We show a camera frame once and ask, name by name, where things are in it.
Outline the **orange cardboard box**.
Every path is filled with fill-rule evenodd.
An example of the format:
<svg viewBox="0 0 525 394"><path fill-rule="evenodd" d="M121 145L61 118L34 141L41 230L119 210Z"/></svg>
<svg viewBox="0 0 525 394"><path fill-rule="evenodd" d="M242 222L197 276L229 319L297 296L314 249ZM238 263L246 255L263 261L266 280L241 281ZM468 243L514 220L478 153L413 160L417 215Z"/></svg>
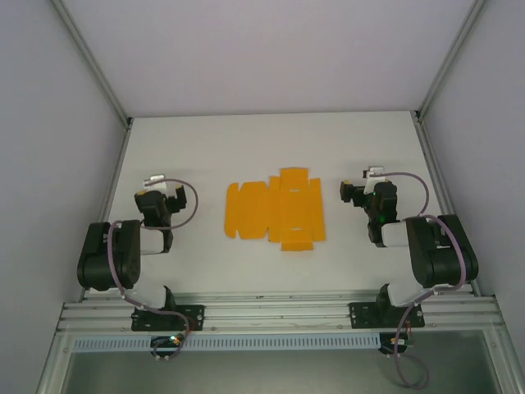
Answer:
<svg viewBox="0 0 525 394"><path fill-rule="evenodd" d="M224 231L242 240L267 238L285 252L313 250L326 240L321 180L307 168L288 167L268 182L229 185Z"/></svg>

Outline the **grey metal panel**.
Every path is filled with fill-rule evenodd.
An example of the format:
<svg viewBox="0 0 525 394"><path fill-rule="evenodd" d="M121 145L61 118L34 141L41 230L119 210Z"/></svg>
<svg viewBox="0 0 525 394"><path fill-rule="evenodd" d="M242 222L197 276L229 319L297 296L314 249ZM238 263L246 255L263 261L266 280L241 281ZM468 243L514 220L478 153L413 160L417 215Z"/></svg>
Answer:
<svg viewBox="0 0 525 394"><path fill-rule="evenodd" d="M370 351L74 355L62 394L500 394L487 368L431 371L429 387L401 386L393 362Z"/></svg>

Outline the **aluminium table edge rail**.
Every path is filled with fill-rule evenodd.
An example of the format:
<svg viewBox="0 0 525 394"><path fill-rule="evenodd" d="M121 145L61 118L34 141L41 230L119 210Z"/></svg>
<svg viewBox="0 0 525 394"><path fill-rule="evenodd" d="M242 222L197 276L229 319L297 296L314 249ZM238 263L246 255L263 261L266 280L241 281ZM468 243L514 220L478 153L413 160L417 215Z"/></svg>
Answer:
<svg viewBox="0 0 525 394"><path fill-rule="evenodd" d="M425 125L417 118L414 121L414 127L418 135L422 153L425 157L427 168L430 174L431 183L436 193L436 199L442 213L455 213L454 205L447 189L445 178L437 160L435 150L432 147L431 139L427 133Z"/></svg>
<svg viewBox="0 0 525 394"><path fill-rule="evenodd" d="M80 251L77 264L76 275L80 286L85 290L94 289L97 291L107 291L116 288L112 270L107 256L107 235L109 232L110 212L112 209L116 187L121 175L121 169L129 144L133 121L130 120L128 130L119 149L116 164L112 169L110 184L103 200L103 210L99 215L101 222L92 222L88 226L84 244Z"/></svg>

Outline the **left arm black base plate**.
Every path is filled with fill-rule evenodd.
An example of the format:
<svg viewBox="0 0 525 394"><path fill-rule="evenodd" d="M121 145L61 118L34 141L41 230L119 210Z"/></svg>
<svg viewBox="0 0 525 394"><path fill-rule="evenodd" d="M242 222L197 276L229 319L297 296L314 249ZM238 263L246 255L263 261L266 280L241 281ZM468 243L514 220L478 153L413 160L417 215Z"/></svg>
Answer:
<svg viewBox="0 0 525 394"><path fill-rule="evenodd" d="M203 305L177 305L175 311L186 317L191 331L201 331L204 321ZM131 314L132 332L174 332L184 331L184 319L173 314L156 314L135 309Z"/></svg>

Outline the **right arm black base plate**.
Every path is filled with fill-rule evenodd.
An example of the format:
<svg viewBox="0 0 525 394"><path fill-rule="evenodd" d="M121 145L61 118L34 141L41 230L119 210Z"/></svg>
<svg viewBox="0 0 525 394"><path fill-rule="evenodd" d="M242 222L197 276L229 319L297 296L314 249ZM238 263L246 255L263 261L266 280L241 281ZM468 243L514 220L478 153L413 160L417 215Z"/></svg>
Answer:
<svg viewBox="0 0 525 394"><path fill-rule="evenodd" d="M397 328L407 310L405 307L380 306L376 302L354 302L349 304L352 328Z"/></svg>

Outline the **aluminium frame post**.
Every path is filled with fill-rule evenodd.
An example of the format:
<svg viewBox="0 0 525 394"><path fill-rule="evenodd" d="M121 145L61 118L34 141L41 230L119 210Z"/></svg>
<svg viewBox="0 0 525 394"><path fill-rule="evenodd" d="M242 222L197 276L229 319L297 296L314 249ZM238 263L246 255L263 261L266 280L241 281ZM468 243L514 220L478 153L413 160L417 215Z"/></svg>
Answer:
<svg viewBox="0 0 525 394"><path fill-rule="evenodd" d="M425 116L430 112L433 102L447 81L449 73L452 72L454 64L458 61L459 56L463 51L463 47L466 45L470 35L474 31L475 26L478 23L478 20L481 18L482 13L485 11L486 5L489 3L489 1L490 0L472 0L470 7L445 55L445 58L440 64L438 71L422 100L422 103L414 112L414 116L418 123L422 123Z"/></svg>
<svg viewBox="0 0 525 394"><path fill-rule="evenodd" d="M73 40L76 48L79 50L81 57L83 58L85 64L89 68L89 71L91 72L98 86L102 90L103 95L109 103L112 111L115 113L123 127L128 131L130 129L132 119L128 116L126 110L121 104L121 101L119 100L116 93L114 92L114 89L111 87L111 84L107 80L107 77L104 75L103 69L99 65L96 57L90 49L79 26L76 24L75 19L71 14L70 10L68 9L65 1L48 1L51 4L54 11L57 13L64 27L66 28L66 31Z"/></svg>

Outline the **aluminium mounting rail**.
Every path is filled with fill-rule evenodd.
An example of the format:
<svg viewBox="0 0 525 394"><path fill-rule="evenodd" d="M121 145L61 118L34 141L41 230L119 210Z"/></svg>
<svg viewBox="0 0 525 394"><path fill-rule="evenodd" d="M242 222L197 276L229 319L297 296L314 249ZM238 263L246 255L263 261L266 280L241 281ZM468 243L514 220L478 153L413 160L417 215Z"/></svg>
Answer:
<svg viewBox="0 0 525 394"><path fill-rule="evenodd" d="M187 293L176 295L183 305L204 307L203 331L213 333L350 332L349 304L373 301L371 292ZM66 303L58 332L130 332L133 307L116 296L88 294ZM493 296L476 296L470 286L434 295L422 303L424 330L463 331L505 326Z"/></svg>

